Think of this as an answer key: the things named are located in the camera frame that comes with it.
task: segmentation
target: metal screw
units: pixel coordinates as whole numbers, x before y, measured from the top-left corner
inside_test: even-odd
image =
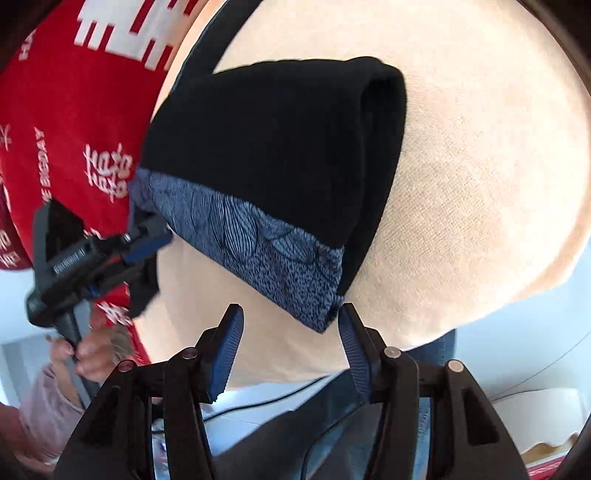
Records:
[[[119,365],[117,365],[117,370],[126,373],[129,372],[133,367],[136,367],[136,364],[133,360],[123,360],[119,363]]]
[[[194,346],[190,346],[183,350],[183,358],[185,360],[191,360],[197,356],[197,349]]]
[[[399,348],[396,348],[395,346],[387,346],[384,349],[384,354],[388,358],[398,358],[400,355],[402,355],[402,352],[400,351]]]
[[[447,364],[449,370],[451,370],[452,372],[455,373],[460,373],[464,370],[464,364],[462,362],[460,362],[459,360],[451,360],[448,364]]]

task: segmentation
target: pink sleeve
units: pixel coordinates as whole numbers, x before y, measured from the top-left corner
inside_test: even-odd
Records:
[[[20,410],[22,424],[37,442],[44,462],[61,455],[84,413],[62,395],[51,365],[39,373]]]

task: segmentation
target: black cable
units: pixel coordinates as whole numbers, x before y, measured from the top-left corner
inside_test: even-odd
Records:
[[[350,412],[346,413],[341,418],[336,420],[336,422],[334,422],[330,427],[328,427],[325,431],[323,431],[318,436],[318,438],[310,444],[310,446],[306,450],[306,453],[304,454],[304,460],[301,465],[300,480],[306,480],[306,476],[308,475],[308,463],[310,463],[310,457],[312,455],[312,451],[314,450],[314,447],[316,446],[316,444],[318,444],[319,441],[321,441],[324,437],[326,437],[330,432],[332,432],[335,428],[337,428],[341,423],[343,423],[345,420],[347,420],[350,416],[352,416],[357,411],[359,411],[359,409],[361,407],[363,407],[363,405],[365,405],[365,404],[360,403],[353,410],[351,410]]]
[[[222,415],[226,415],[226,414],[231,413],[233,411],[249,410],[250,408],[264,407],[266,405],[270,405],[272,403],[276,403],[278,401],[285,400],[286,398],[290,398],[290,397],[292,397],[294,395],[297,395],[298,393],[306,390],[307,388],[310,388],[312,385],[316,385],[318,382],[324,380],[325,378],[326,377],[317,378],[316,380],[313,380],[312,382],[304,385],[303,387],[300,387],[297,390],[294,390],[293,392],[288,393],[286,395],[283,395],[281,397],[272,398],[271,400],[263,401],[263,402],[260,402],[260,403],[253,403],[252,405],[242,405],[240,407],[232,407],[232,408],[229,408],[227,410],[220,411],[220,412],[218,412],[218,413],[216,413],[216,414],[214,414],[214,415],[212,415],[210,417],[207,417],[204,420],[204,423],[207,423],[210,420],[216,419],[218,417],[221,417]]]
[[[591,330],[589,332],[587,332],[587,335],[585,335],[583,338],[581,338],[581,340],[579,340],[577,343],[575,343],[571,348],[569,348],[568,350],[566,350],[565,353],[563,353],[562,355],[560,355],[560,357],[558,357],[556,360],[554,360],[550,365],[547,365],[546,367],[544,367],[542,370],[536,372],[535,374],[533,374],[530,377],[527,377],[525,380],[513,385],[512,387],[506,388],[504,389],[502,392],[499,392],[495,395],[491,395],[491,401],[497,401],[500,400],[502,398],[502,396],[507,393],[509,390],[513,390],[514,388],[517,388],[521,385],[523,385],[525,382],[531,380],[534,377],[537,377],[538,375],[540,375],[541,373],[545,372],[546,370],[548,370],[550,367],[553,367],[555,364],[557,364],[558,362],[560,362],[565,356],[567,356],[570,352],[572,352],[575,348],[577,348],[581,343],[583,343],[587,337],[591,335]]]

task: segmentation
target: hand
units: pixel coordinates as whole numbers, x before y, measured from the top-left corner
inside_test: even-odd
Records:
[[[80,342],[78,349],[63,338],[52,339],[50,359],[56,374],[57,385],[61,393],[75,405],[80,405],[76,387],[72,383],[66,361],[74,353],[79,359],[76,374],[94,382],[104,382],[115,367],[113,347],[111,346],[112,329],[106,327],[105,318],[100,311],[94,310],[90,318],[92,331]]]
[[[92,331],[76,349],[76,374],[93,382],[102,383],[115,367],[115,353],[111,344],[114,330],[106,326],[100,310],[94,309],[90,318]]]

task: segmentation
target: leaf pattern fabric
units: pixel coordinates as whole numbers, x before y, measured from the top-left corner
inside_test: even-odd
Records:
[[[178,236],[304,325],[322,333],[336,317],[344,248],[252,203],[141,167],[129,192],[137,207],[162,214]]]

